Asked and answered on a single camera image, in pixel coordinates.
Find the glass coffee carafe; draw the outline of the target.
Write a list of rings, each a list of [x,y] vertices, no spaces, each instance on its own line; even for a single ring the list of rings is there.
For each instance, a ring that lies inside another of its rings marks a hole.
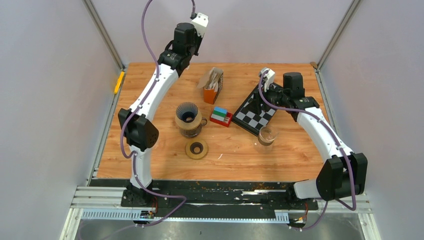
[[[175,118],[175,122],[179,128],[180,134],[185,138],[194,138],[200,134],[202,127],[208,123],[208,120],[202,116],[196,116],[194,121],[185,123]]]

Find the blue glass dripper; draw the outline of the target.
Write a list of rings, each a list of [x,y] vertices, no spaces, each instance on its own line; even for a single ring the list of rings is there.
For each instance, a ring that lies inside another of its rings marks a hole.
[[[198,107],[193,102],[183,102],[176,108],[176,117],[184,123],[193,122],[198,113]]]

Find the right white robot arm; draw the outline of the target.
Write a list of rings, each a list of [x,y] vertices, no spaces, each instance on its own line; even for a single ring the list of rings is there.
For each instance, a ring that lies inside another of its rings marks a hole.
[[[303,76],[299,72],[283,75],[283,85],[273,87],[275,72],[263,68],[259,74],[259,102],[272,109],[289,113],[308,134],[318,149],[323,166],[315,179],[295,182],[285,195],[286,204],[298,209],[306,199],[325,201],[351,197],[365,191],[368,160],[363,153],[355,153],[330,127],[318,102],[306,96]]]

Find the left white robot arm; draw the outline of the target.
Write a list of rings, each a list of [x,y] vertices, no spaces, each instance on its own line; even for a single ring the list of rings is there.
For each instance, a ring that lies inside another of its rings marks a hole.
[[[153,125],[156,111],[170,87],[190,65],[205,36],[207,23],[181,22],[174,29],[173,40],[155,59],[156,69],[138,99],[118,112],[120,147],[123,156],[131,159],[130,188],[136,190],[134,200],[140,206],[153,201],[151,151],[158,140],[159,130]]]

